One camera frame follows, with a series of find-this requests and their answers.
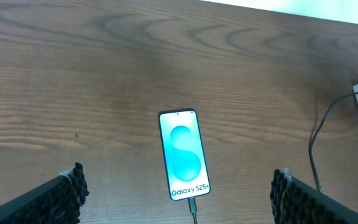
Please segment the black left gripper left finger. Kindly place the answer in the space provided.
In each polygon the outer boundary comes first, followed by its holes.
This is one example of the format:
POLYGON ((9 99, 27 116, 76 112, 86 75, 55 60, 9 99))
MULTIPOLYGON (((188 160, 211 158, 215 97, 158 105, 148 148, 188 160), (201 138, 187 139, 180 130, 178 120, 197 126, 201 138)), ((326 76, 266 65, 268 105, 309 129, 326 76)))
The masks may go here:
POLYGON ((74 168, 0 205, 0 224, 78 224, 80 207, 89 193, 83 166, 77 162, 74 168))

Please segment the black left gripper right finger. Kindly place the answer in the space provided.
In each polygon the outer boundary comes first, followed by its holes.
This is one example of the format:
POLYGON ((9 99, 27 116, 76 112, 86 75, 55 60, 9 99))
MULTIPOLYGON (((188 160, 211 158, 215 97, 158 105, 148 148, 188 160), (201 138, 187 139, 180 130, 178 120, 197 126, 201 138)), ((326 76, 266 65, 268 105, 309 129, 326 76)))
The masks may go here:
POLYGON ((275 170, 270 201, 276 224, 358 224, 358 213, 288 173, 275 170))

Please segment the blue Galaxy smartphone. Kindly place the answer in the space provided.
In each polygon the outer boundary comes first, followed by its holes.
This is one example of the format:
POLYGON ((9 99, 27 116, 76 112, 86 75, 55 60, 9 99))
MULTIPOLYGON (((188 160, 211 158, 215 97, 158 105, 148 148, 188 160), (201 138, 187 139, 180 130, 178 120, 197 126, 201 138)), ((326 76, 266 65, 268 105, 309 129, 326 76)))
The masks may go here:
POLYGON ((209 194, 197 112, 193 108, 161 111, 158 124, 170 198, 179 201, 209 194))

